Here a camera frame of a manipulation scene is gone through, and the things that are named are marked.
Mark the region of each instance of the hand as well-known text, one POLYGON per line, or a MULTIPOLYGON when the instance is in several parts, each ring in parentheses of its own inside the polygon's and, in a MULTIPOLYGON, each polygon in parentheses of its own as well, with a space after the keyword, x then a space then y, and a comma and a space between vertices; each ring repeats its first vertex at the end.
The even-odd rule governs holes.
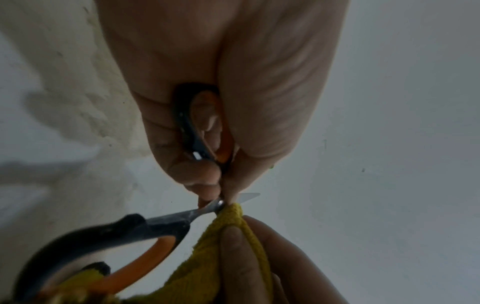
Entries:
MULTIPOLYGON (((155 159, 203 200, 227 201, 295 147, 325 84, 348 0, 97 0, 105 39, 155 159), (183 152, 174 87, 218 86, 238 153, 227 174, 183 152)), ((215 142, 215 117, 203 131, 215 142)))
MULTIPOLYGON (((274 303, 347 304, 324 274, 295 245, 264 223, 245 216, 270 261, 274 303)), ((236 227, 223 231, 220 246, 224 301, 227 304, 269 303, 259 264, 236 227)))

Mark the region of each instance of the scissor handle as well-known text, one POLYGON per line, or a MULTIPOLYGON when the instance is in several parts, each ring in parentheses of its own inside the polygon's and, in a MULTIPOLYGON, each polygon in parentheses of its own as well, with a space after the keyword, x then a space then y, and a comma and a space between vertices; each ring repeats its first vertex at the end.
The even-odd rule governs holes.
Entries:
POLYGON ((17 302, 37 295, 55 293, 42 290, 45 282, 63 266, 84 255, 137 241, 158 238, 139 258, 115 273, 86 286, 88 291, 115 294, 133 284, 160 264, 183 240, 190 229, 188 221, 148 225, 139 214, 129 214, 108 224, 76 230, 57 238, 37 252, 25 265, 13 290, 17 302))
POLYGON ((210 149, 192 121, 192 101, 198 93, 203 91, 210 91, 219 95, 218 88, 213 85, 202 83, 184 83, 178 85, 173 92, 173 116, 180 127, 184 148, 193 155, 196 153, 201 159, 208 159, 215 162, 222 170, 222 173, 225 173, 232 161, 235 143, 230 133, 220 98, 209 100, 215 106, 215 110, 221 119, 222 131, 220 147, 217 151, 213 152, 210 149))

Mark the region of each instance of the scissors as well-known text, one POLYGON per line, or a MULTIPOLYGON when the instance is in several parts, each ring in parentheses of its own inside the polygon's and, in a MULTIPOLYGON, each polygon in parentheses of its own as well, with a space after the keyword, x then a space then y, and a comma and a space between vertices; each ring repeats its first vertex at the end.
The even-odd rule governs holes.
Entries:
MULTIPOLYGON (((204 91, 219 95, 218 88, 200 83, 186 83, 173 92, 172 113, 180 127, 183 146, 192 158, 215 162, 225 173, 234 154, 234 141, 219 98, 211 100, 220 114, 222 123, 221 143, 212 151, 203 140, 191 116, 194 97, 204 91)), ((258 193, 243 193, 237 202, 242 203, 259 196, 258 193)), ((13 300, 25 302, 38 296, 52 295, 55 288, 44 289, 45 282, 63 266, 84 255, 138 241, 157 238, 155 244, 136 260, 113 274, 86 286, 97 294, 116 294, 130 286, 158 266, 185 238, 190 224, 199 216, 218 213, 225 206, 220 196, 205 207, 145 219, 140 214, 129 214, 121 220, 100 226, 88 227, 65 234, 38 251, 25 265, 16 281, 13 300)))

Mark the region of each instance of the scissor blade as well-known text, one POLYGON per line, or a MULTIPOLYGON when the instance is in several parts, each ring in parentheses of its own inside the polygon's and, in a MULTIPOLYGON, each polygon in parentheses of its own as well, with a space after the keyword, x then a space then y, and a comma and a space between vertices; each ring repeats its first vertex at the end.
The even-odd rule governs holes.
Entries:
POLYGON ((241 193, 236 199, 236 202, 242 204, 258 196, 260 196, 260 193, 241 193))

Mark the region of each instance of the yellow towel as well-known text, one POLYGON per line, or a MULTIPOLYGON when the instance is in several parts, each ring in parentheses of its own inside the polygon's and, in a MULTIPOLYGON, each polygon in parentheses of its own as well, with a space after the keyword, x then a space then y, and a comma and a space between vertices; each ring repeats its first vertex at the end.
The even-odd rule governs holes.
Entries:
MULTIPOLYGON (((238 226, 250 243, 258 259, 271 302, 273 300, 273 286, 267 256, 259 240, 243 220, 242 208, 238 204, 225 207, 220 212, 198 240, 190 258, 173 272, 162 288, 148 295, 134 296, 127 299, 127 302, 138 304, 212 303, 221 287, 220 233, 225 227, 231 225, 238 226)), ((83 276, 85 281, 92 281, 86 278, 85 274, 83 276)))

